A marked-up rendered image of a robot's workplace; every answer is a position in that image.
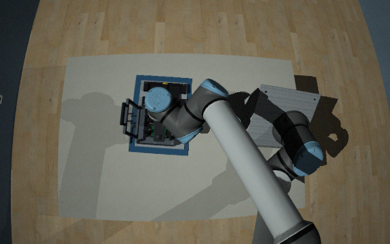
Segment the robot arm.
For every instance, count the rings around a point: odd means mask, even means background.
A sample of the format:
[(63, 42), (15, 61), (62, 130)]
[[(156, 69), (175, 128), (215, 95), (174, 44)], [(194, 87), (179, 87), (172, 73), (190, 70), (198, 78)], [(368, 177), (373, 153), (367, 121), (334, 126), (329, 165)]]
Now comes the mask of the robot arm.
[(145, 97), (154, 120), (153, 140), (164, 142), (167, 128), (187, 144), (206, 121), (258, 209), (252, 244), (321, 244), (314, 223), (302, 218), (288, 195), (291, 182), (315, 172), (324, 157), (307, 118), (291, 110), (276, 119), (272, 133), (282, 148), (266, 161), (230, 107), (228, 96), (218, 82), (205, 79), (181, 107), (169, 90), (153, 87)]

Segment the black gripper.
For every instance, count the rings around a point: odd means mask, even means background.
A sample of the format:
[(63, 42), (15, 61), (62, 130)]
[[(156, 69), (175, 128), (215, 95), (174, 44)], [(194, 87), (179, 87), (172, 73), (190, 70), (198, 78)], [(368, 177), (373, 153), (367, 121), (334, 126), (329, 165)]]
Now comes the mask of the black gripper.
[(153, 126), (154, 120), (152, 120), (151, 118), (147, 118), (147, 124)]

